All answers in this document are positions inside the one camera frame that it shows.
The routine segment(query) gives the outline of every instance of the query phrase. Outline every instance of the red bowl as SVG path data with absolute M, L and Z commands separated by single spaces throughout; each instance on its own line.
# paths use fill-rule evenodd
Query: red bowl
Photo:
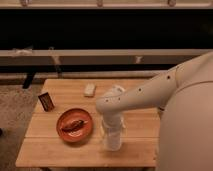
M 83 120 L 84 125 L 75 131 L 65 132 L 62 128 L 74 121 Z M 73 108 L 64 112 L 58 119 L 56 130 L 60 138 L 66 142 L 78 142 L 85 139 L 93 129 L 92 117 L 90 114 L 80 108 Z

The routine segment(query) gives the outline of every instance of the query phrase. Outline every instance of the wooden tabletop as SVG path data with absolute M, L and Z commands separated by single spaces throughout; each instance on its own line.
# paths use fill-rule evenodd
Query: wooden tabletop
M 146 167 L 155 166 L 155 149 L 160 126 L 156 109 L 124 112 L 126 130 L 123 145 L 117 152 L 105 151 L 100 130 L 101 116 L 95 100 L 113 84 L 129 89 L 142 83 L 141 79 L 48 79 L 42 93 L 49 92 L 55 108 L 45 112 L 38 101 L 23 144 L 17 167 Z M 94 98 L 83 96 L 88 83 L 94 83 Z M 60 115 L 71 108 L 87 110 L 94 122 L 93 133 L 87 143 L 64 143 L 56 132 Z

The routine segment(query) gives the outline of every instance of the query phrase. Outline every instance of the floor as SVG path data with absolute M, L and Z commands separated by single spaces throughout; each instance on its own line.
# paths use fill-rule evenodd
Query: floor
M 0 85 L 0 171 L 40 171 L 39 168 L 16 168 L 15 161 L 21 147 L 37 96 L 42 84 L 33 84 L 29 89 L 22 85 Z M 143 171 L 142 168 L 52 168 L 53 171 Z

